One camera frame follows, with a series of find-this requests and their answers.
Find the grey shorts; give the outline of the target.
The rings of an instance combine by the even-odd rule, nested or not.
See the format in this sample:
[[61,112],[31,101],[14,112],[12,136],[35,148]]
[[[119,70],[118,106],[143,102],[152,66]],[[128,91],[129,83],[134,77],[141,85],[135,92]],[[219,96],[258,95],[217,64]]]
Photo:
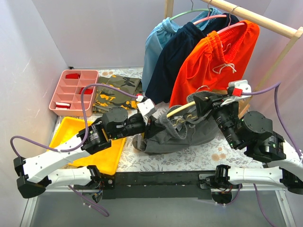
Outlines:
[[213,140],[219,133],[219,128],[213,119],[198,117],[196,105],[187,107],[172,116],[167,115],[181,107],[175,105],[155,120],[154,129],[150,135],[141,134],[133,137],[133,147],[147,154],[165,154],[177,152],[190,146],[198,146]]

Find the cream yellow hanger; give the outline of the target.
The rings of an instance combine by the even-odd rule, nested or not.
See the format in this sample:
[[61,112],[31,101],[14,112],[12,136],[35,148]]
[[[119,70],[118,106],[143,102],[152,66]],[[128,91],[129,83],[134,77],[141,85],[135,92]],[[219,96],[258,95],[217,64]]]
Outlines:
[[[198,92],[199,90],[203,89],[203,88],[206,88],[206,89],[209,90],[209,87],[208,87],[207,85],[202,85],[201,87],[199,87],[199,88],[195,91],[195,93]],[[167,118],[170,118],[170,117],[172,117],[173,115],[179,113],[180,111],[183,111],[183,110],[185,110],[185,109],[187,109],[187,108],[189,108],[189,107],[191,107],[191,106],[194,106],[195,104],[196,104],[195,101],[192,101],[192,102],[190,102],[190,103],[187,103],[187,104],[185,104],[185,105],[183,105],[183,106],[181,106],[181,107],[179,107],[179,108],[173,110],[172,112],[169,112],[169,113],[166,115],[166,117],[167,117]]]

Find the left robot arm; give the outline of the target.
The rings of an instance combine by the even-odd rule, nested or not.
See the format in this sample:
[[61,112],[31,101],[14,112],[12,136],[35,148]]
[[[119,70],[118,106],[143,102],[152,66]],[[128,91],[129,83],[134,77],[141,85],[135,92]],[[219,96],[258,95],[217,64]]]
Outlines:
[[35,157],[15,158],[18,191],[29,199],[59,186],[96,189],[104,185],[104,175],[96,165],[75,169],[63,169],[63,166],[110,148],[113,140],[141,133],[152,137],[164,129],[153,116],[141,112],[129,116],[125,109],[114,107],[59,146],[47,148],[47,152]]

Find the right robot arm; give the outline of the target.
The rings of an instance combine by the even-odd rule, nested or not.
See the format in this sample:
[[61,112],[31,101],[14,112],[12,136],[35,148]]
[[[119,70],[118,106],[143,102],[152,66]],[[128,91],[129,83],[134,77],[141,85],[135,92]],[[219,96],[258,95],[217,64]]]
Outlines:
[[232,149],[266,165],[265,168],[240,168],[218,165],[211,181],[220,188],[241,183],[273,185],[295,194],[303,193],[303,164],[295,149],[278,133],[273,122],[258,111],[238,117],[238,102],[224,102],[226,96],[194,95],[197,116],[214,119]]

